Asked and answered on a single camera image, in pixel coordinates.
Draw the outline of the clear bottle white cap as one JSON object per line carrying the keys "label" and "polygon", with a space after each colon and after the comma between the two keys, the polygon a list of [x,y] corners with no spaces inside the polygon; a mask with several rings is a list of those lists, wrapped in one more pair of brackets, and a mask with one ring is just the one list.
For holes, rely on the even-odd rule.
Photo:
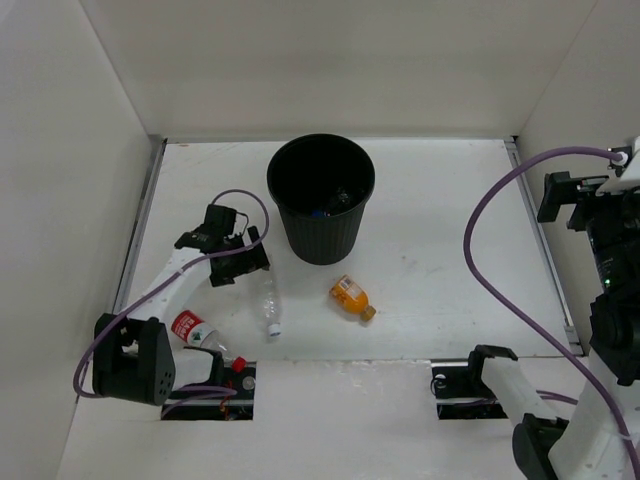
{"label": "clear bottle white cap", "polygon": [[273,268],[254,273],[251,287],[256,318],[264,326],[267,338],[275,341],[282,334],[282,306]]}

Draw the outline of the orange juice bottle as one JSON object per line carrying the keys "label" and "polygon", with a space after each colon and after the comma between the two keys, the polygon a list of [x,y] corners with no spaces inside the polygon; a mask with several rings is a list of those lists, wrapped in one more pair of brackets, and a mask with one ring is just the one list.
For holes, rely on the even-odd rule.
{"label": "orange juice bottle", "polygon": [[377,313],[367,293],[349,275],[340,277],[329,295],[345,312],[358,316],[363,323],[370,322]]}

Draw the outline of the clear bottle blue label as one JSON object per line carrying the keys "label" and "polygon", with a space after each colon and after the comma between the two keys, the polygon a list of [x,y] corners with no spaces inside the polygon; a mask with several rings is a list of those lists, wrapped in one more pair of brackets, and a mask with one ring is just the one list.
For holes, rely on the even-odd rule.
{"label": "clear bottle blue label", "polygon": [[356,187],[336,187],[319,205],[310,211],[312,218],[330,218],[355,208],[364,198],[365,190]]}

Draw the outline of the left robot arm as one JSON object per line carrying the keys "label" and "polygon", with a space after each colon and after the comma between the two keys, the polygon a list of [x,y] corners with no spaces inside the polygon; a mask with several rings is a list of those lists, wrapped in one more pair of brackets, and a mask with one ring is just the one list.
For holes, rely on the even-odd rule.
{"label": "left robot arm", "polygon": [[169,335],[202,284],[231,285],[237,277],[268,266],[265,231],[247,226],[236,232],[237,214],[208,205],[204,221],[177,239],[145,293],[120,313],[99,318],[88,353],[95,396],[161,406],[176,391],[197,392],[206,399],[221,393],[222,353],[191,338],[174,351]]}

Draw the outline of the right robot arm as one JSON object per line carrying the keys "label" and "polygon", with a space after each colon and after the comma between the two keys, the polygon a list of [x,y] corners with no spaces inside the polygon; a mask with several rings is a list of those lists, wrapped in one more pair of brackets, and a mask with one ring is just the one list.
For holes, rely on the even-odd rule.
{"label": "right robot arm", "polygon": [[586,233],[603,291],[590,305],[586,383],[572,417],[561,419],[526,379],[506,347],[478,345],[464,384],[490,392],[512,422],[512,451],[528,479],[636,479],[639,476],[639,190],[597,192],[603,176],[548,174],[537,220],[561,206],[570,230]]}

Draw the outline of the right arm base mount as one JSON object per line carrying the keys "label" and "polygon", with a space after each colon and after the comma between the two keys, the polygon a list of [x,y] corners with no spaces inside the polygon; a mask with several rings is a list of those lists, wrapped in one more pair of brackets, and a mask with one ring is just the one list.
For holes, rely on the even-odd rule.
{"label": "right arm base mount", "polygon": [[439,420],[507,418],[493,393],[472,382],[466,360],[434,361],[431,375],[430,390]]}

